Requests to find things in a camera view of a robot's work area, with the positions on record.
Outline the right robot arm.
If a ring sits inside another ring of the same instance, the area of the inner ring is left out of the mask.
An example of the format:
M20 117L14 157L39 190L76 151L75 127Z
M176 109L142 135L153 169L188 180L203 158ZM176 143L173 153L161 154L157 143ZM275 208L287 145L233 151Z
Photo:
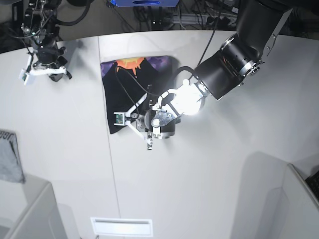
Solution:
M58 82L64 76L72 78L67 70L67 59L64 57L65 47L58 47L57 38L60 26L74 26L81 22L89 12L91 1L84 1L83 13L74 21L64 22L57 18L60 0L30 0L21 24L22 35L11 28L7 29L10 37L30 42L33 51L28 51L27 66L22 69L20 79L27 85L36 77L46 75Z

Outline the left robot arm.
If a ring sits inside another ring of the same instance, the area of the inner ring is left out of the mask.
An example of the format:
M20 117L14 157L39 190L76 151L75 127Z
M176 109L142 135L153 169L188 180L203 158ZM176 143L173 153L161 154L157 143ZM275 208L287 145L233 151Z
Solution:
M227 38L219 50L195 69L178 68L172 78L181 71L188 71L196 79L184 79L181 86L167 89L160 94L145 90L135 103L148 103L144 114L138 114L137 124L143 125L145 133L126 125L147 145L153 147L153 139L167 139L175 135L175 125L182 115L193 115L204 106L206 97L221 99L244 79L256 73L263 64L268 42L275 40L292 11L288 3L280 0L243 0L236 20L236 32Z

